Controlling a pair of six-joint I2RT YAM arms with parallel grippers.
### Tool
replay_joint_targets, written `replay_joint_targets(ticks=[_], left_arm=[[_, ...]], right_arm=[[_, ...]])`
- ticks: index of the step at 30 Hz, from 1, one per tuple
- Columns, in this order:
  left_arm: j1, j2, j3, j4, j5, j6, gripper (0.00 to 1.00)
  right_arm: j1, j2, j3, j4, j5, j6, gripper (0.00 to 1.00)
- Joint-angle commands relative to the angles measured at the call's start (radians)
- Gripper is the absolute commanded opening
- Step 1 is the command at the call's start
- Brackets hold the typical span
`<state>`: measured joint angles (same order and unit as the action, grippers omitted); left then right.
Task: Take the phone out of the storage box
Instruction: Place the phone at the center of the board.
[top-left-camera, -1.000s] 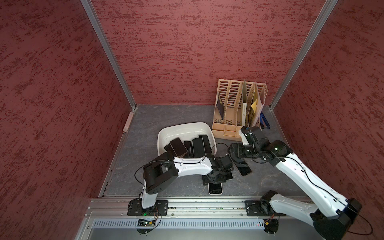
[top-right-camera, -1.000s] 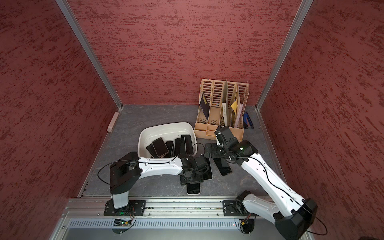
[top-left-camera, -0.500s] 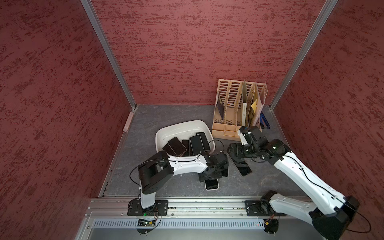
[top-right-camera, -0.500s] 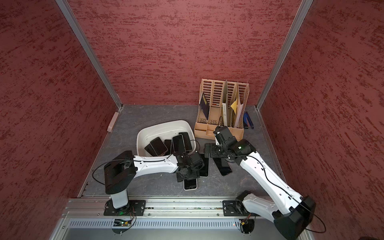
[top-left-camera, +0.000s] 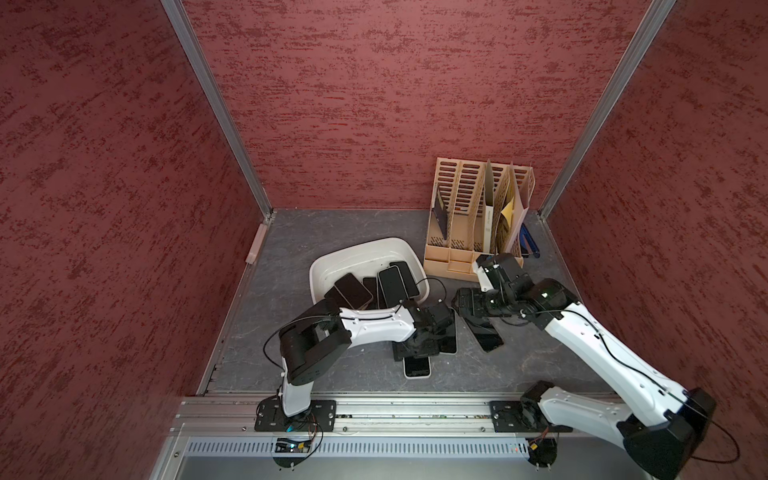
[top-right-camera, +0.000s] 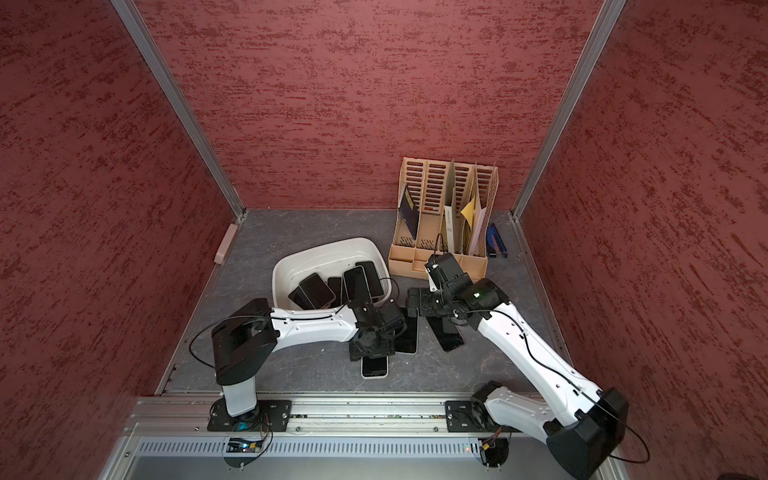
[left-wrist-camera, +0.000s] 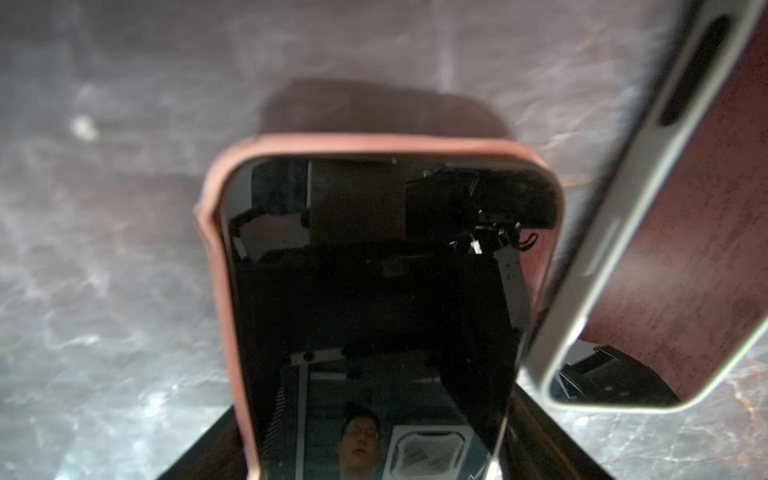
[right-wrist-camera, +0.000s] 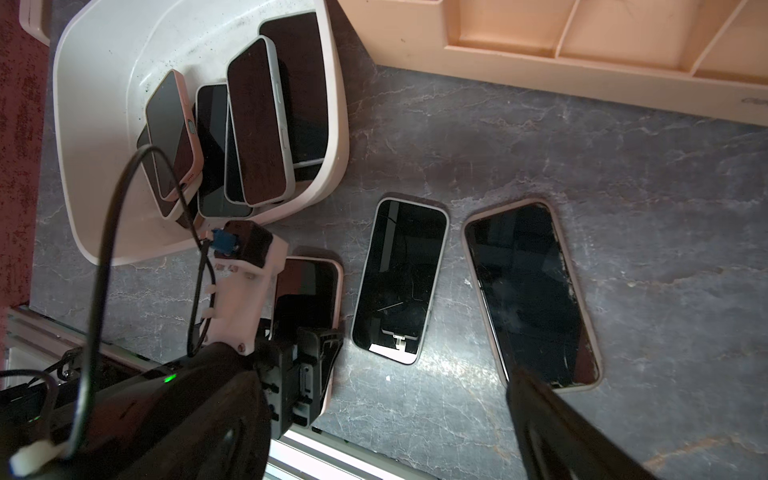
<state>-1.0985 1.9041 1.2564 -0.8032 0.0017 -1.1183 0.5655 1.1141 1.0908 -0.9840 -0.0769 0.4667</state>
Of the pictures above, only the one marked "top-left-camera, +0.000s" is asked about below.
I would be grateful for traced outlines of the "black phone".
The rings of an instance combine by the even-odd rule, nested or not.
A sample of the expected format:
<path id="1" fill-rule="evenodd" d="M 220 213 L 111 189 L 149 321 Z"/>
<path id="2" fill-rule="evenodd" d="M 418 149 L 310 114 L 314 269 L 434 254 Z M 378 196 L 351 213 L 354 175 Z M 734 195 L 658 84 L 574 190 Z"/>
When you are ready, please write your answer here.
<path id="1" fill-rule="evenodd" d="M 504 345 L 503 339 L 490 320 L 470 317 L 465 320 L 465 323 L 485 353 L 490 353 Z"/>
<path id="2" fill-rule="evenodd" d="M 445 319 L 441 321 L 441 327 L 438 339 L 440 354 L 456 355 L 458 351 L 456 315 L 452 309 L 448 309 Z"/>

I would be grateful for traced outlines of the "white plastic storage box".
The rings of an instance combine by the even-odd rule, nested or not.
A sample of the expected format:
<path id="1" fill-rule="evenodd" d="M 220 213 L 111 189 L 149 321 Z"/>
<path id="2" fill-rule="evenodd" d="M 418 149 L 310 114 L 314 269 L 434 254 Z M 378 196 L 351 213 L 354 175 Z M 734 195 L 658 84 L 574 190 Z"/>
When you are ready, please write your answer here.
<path id="1" fill-rule="evenodd" d="M 418 282 L 418 304 L 430 296 L 430 286 L 425 280 L 422 264 L 403 239 L 390 237 L 351 246 L 329 253 L 316 259 L 309 270 L 310 292 L 313 303 L 324 299 L 335 282 L 344 275 L 353 274 L 358 280 L 376 278 L 377 274 L 390 267 L 392 262 L 405 262 L 415 282 Z"/>

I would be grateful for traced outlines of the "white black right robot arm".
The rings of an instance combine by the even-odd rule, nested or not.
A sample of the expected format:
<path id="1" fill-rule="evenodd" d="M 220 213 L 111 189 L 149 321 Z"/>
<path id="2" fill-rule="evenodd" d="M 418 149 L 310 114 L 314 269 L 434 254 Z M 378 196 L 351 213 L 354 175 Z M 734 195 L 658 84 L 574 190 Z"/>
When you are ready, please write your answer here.
<path id="1" fill-rule="evenodd" d="M 621 398 L 598 401 L 541 381 L 527 391 L 535 411 L 555 425 L 622 448 L 656 479 L 675 479 L 705 439 L 717 407 L 702 388 L 660 373 L 608 331 L 564 285 L 521 277 L 484 291 L 461 288 L 457 313 L 477 325 L 518 317 L 568 347 Z"/>

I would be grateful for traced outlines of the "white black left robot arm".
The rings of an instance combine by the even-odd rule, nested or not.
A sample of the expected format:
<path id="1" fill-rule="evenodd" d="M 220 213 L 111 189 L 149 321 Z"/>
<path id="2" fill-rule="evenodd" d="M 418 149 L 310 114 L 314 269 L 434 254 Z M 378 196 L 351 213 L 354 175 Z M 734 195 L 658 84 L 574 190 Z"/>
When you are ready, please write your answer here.
<path id="1" fill-rule="evenodd" d="M 443 302 L 420 307 L 405 300 L 392 308 L 352 310 L 322 300 L 278 332 L 283 414 L 308 410 L 314 381 L 350 348 L 390 343 L 399 362 L 436 356 L 454 335 L 455 313 Z"/>

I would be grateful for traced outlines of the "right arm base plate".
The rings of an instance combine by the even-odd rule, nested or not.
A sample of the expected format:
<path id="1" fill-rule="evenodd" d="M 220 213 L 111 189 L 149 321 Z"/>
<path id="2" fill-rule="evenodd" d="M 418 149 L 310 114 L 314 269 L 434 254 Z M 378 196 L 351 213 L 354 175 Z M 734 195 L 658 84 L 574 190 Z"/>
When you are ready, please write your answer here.
<path id="1" fill-rule="evenodd" d="M 536 404 L 521 401 L 491 401 L 490 418 L 495 433 L 571 433 L 572 427 L 548 421 Z"/>

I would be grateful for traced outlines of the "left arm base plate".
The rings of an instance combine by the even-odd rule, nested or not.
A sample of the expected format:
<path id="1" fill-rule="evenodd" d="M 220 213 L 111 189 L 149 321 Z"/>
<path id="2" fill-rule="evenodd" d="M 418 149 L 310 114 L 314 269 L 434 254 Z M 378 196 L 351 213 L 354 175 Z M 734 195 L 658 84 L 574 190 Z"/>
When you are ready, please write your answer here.
<path id="1" fill-rule="evenodd" d="M 335 424 L 337 402 L 312 400 L 306 411 L 287 416 L 277 396 L 263 399 L 257 407 L 254 421 L 255 432 L 302 432 L 317 426 L 324 433 L 332 432 Z"/>

